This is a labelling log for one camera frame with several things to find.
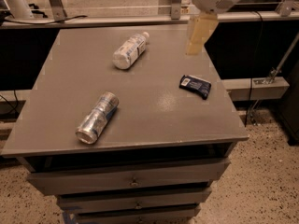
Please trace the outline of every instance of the bottle cap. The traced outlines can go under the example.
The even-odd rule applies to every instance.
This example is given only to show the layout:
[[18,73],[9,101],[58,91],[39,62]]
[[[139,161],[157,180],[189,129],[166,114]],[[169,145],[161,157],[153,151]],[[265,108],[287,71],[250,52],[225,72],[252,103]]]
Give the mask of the bottle cap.
[[147,32],[143,32],[142,35],[143,35],[144,37],[146,37],[147,42],[150,41],[150,34],[149,34],[149,33],[147,33]]

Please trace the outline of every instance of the wire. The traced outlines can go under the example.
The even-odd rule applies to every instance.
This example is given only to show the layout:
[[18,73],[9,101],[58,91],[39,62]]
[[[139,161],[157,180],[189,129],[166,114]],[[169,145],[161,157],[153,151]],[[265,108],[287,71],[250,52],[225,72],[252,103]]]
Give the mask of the wire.
[[[256,46],[255,46],[255,50],[254,50],[254,55],[253,55],[253,64],[250,68],[250,90],[249,90],[249,99],[248,99],[248,103],[250,104],[250,100],[251,100],[251,95],[252,95],[252,80],[253,80],[253,74],[252,74],[252,71],[253,71],[253,68],[255,67],[256,65],[256,54],[257,54],[257,51],[258,51],[258,47],[260,46],[260,42],[261,42],[261,37],[262,37],[262,33],[263,33],[263,17],[262,15],[260,14],[260,12],[258,11],[252,11],[252,12],[255,12],[256,14],[259,15],[260,19],[261,19],[261,29],[260,29],[260,34],[259,34],[259,38],[258,38],[258,41],[256,43]],[[245,115],[245,121],[244,121],[244,125],[245,127],[247,126],[247,119],[248,119],[248,114],[249,114],[249,108],[250,108],[250,105],[248,104],[248,107],[246,109],[246,115]]]
[[48,21],[48,22],[11,21],[8,19],[3,19],[3,21],[10,22],[10,23],[27,24],[27,25],[47,25],[47,24],[60,23],[60,22],[64,22],[64,21],[70,21],[73,19],[81,19],[81,18],[87,18],[87,16],[86,15],[78,15],[75,17],[67,18],[67,19],[62,19],[62,20],[57,20],[57,21]]
[[7,104],[9,104],[9,106],[11,107],[10,111],[8,111],[7,113],[4,114],[0,114],[1,116],[4,115],[9,115],[12,111],[15,111],[16,114],[19,114],[19,111],[17,110],[17,107],[19,106],[19,100],[16,94],[16,90],[13,91],[13,94],[15,96],[16,99],[16,105],[13,106],[12,103],[10,101],[8,101],[3,95],[0,94],[1,99],[5,100],[7,102]]

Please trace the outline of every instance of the dresser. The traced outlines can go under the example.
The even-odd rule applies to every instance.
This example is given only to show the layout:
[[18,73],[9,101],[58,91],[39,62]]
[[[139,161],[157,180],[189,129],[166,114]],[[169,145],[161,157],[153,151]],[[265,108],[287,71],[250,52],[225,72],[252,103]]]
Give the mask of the dresser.
[[[248,135],[203,50],[185,56],[187,25],[61,30],[3,149],[29,171],[28,182],[77,223],[126,224],[191,218]],[[129,70],[113,52],[148,32]],[[178,87],[183,75],[208,80],[207,100]],[[76,127],[110,91],[120,100],[99,140]]]

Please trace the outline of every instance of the drawer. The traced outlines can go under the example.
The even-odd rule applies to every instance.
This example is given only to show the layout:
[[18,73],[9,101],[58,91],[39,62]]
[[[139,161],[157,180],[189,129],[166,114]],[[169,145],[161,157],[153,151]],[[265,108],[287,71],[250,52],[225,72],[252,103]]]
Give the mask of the drawer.
[[198,212],[199,207],[193,204],[137,211],[76,214],[75,217],[78,224],[142,224],[155,220],[191,218]]
[[188,184],[64,195],[58,197],[57,204],[66,212],[92,213],[203,203],[211,193],[211,188],[202,187],[201,184]]
[[136,189],[217,180],[228,164],[228,159],[158,162],[36,173],[28,181],[44,195]]

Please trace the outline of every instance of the white bottle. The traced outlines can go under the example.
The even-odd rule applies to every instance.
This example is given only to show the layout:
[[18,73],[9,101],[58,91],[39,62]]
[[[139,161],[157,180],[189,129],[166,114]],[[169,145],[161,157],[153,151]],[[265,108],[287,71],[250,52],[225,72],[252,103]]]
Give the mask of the white bottle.
[[119,69],[128,69],[146,49],[150,35],[147,32],[132,35],[113,54],[113,63]]

